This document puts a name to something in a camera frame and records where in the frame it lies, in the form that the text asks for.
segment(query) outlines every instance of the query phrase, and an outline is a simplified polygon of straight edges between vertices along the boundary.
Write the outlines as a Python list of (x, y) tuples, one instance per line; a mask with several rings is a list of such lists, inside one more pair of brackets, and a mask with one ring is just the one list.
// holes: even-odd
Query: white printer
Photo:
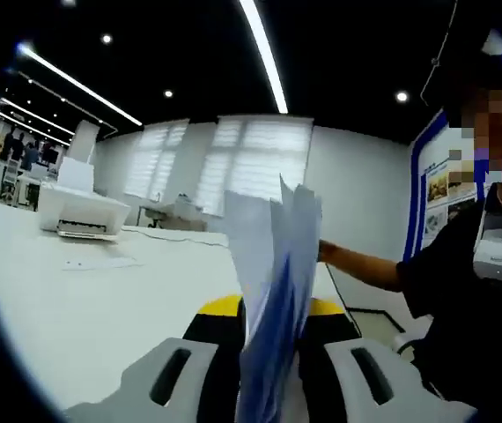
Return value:
[(96, 194), (92, 186), (92, 165), (65, 157), (57, 182), (41, 184), (40, 228), (61, 236), (114, 240), (130, 207)]

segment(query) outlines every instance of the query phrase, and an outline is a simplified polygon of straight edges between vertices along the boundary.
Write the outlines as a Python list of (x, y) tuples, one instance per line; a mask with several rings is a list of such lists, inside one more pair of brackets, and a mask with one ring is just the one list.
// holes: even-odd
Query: desk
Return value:
[[(222, 234), (130, 226), (171, 240), (227, 245)], [(134, 257), (140, 266), (64, 271), (68, 260)], [(67, 240), (36, 213), (0, 204), (0, 325), (48, 401), (99, 402), (122, 371), (165, 338), (181, 338), (207, 301), (240, 293), (228, 249), (121, 232), (117, 243)], [(340, 304), (327, 268), (314, 296)]]

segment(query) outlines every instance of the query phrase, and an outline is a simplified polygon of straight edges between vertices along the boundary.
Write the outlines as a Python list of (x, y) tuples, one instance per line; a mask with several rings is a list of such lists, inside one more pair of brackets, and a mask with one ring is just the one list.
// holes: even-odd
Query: white paper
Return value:
[(92, 192), (94, 184), (93, 169), (94, 167), (88, 163), (83, 163), (71, 157), (64, 157), (59, 168), (57, 184), (66, 188)]
[(239, 423), (280, 420), (284, 386), (314, 286), (321, 202), (281, 179), (282, 203), (225, 193), (225, 233), (243, 291)]

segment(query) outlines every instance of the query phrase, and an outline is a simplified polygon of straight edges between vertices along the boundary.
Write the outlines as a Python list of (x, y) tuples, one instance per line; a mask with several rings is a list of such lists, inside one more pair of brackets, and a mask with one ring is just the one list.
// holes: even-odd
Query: cable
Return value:
[(155, 240), (170, 241), (170, 242), (193, 242), (194, 244), (204, 244), (204, 245), (208, 245), (208, 246), (211, 246), (211, 247), (223, 247), (224, 249), (228, 248), (226, 245), (220, 244), (218, 242), (196, 241), (196, 240), (191, 240), (190, 238), (181, 238), (179, 240), (172, 240), (171, 238), (165, 238), (164, 236), (150, 235), (150, 234), (147, 234), (147, 233), (145, 233), (143, 231), (140, 231), (140, 230), (137, 230), (137, 229), (125, 229), (125, 228), (122, 228), (122, 231), (124, 231), (124, 232), (135, 232), (135, 233), (138, 233), (138, 234), (141, 234), (141, 235), (145, 235), (148, 238), (153, 238)]
[(429, 106), (429, 105), (427, 104), (427, 101), (425, 101), (425, 99), (424, 99), (425, 88), (427, 88), (427, 86), (429, 85), (429, 81), (431, 80), (431, 77), (433, 76), (433, 72), (435, 71), (435, 69), (437, 69), (439, 67), (439, 60), (441, 58), (441, 55), (443, 54), (443, 48), (445, 47), (445, 43), (447, 42), (448, 32), (450, 31), (451, 25), (453, 24), (454, 14), (456, 13), (456, 6), (458, 5), (458, 3), (459, 3), (458, 0), (454, 0), (453, 12), (451, 13), (451, 19), (448, 21), (447, 33), (445, 33), (445, 38), (443, 39), (443, 42), (441, 43), (441, 48), (439, 49), (439, 53), (437, 54), (437, 57), (434, 57), (431, 60), (431, 63), (433, 65), (433, 67), (431, 69), (431, 73), (429, 74), (429, 77), (425, 81), (424, 87), (421, 89), (421, 93), (419, 94), (419, 98), (423, 101), (423, 103), (425, 103), (426, 106)]
[[(329, 268), (329, 265), (325, 263), (325, 267), (328, 269), (329, 277), (331, 278), (331, 281), (333, 282), (333, 286), (336, 289), (337, 295), (339, 296), (339, 299), (341, 300), (343, 304), (343, 308), (345, 311), (347, 311), (347, 305), (345, 304), (345, 301), (343, 300), (343, 296), (341, 296), (341, 293), (339, 292), (339, 288), (337, 288), (336, 280), (333, 278), (333, 273), (331, 273), (331, 269)], [(357, 330), (357, 333), (359, 334), (360, 337), (363, 336), (362, 332), (360, 331), (360, 328), (358, 327), (357, 321), (353, 317), (353, 314), (349, 311), (348, 313), (345, 313), (353, 322), (353, 325), (355, 326), (355, 329)]]

